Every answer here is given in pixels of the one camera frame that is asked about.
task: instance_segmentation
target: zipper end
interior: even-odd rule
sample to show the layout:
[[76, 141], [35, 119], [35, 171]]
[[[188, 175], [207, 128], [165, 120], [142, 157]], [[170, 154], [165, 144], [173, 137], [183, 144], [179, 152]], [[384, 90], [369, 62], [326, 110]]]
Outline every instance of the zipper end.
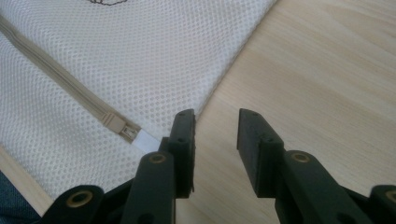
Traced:
[[114, 113], [107, 112], [102, 116], [102, 123], [114, 133], [119, 134], [127, 142], [132, 143], [137, 137], [138, 131], [129, 127], [125, 120]]

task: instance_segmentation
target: white mesh fabric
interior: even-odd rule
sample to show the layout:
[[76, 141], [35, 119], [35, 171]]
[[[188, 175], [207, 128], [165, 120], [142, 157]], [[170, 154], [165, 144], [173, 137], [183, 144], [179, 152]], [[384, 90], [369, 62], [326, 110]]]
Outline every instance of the white mesh fabric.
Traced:
[[0, 34], [0, 144], [52, 199], [132, 178], [143, 153], [105, 128]]
[[275, 0], [7, 0], [0, 11], [89, 90], [160, 139], [198, 115]]

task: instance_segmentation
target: wood grain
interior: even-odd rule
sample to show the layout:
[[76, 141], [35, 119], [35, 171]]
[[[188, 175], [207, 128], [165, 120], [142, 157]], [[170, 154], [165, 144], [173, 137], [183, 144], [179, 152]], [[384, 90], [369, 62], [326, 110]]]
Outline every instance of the wood grain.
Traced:
[[[241, 107], [261, 113], [286, 149], [313, 154], [341, 185], [364, 195], [396, 185], [396, 3], [274, 5], [199, 118], [195, 192], [177, 200], [177, 223], [278, 223], [274, 200], [255, 197], [236, 151]], [[1, 157], [2, 170], [14, 165]], [[7, 176], [30, 185], [17, 169]]]

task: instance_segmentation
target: zipper teeth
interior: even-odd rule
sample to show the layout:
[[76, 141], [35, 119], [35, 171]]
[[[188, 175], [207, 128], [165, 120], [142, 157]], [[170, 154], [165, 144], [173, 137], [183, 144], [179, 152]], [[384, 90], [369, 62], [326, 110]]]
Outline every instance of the zipper teeth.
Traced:
[[61, 65], [59, 65], [49, 55], [47, 55], [46, 52], [36, 47], [34, 44], [31, 44], [28, 39], [22, 35], [19, 35], [19, 33], [14, 30], [15, 29], [13, 26], [0, 15], [0, 31], [32, 63], [40, 67], [49, 77], [57, 82], [69, 94], [71, 94], [100, 121], [104, 122], [105, 120], [103, 120], [103, 118], [109, 113], [124, 120], [125, 128], [122, 130], [122, 132], [116, 133], [121, 135], [126, 141], [132, 142], [136, 138], [137, 133], [141, 129], [137, 124], [121, 116], [111, 106], [107, 105], [100, 98], [95, 96], [92, 92], [80, 84], [78, 80], [76, 80], [64, 68], [62, 68]]

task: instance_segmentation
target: zipper pull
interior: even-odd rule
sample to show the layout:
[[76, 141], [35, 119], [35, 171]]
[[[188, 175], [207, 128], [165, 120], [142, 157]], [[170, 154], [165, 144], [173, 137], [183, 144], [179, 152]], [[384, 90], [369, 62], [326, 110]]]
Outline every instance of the zipper pull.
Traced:
[[138, 131], [128, 126], [125, 120], [114, 113], [107, 112], [102, 116], [102, 123], [114, 133], [119, 134], [129, 143], [132, 143], [137, 137]]

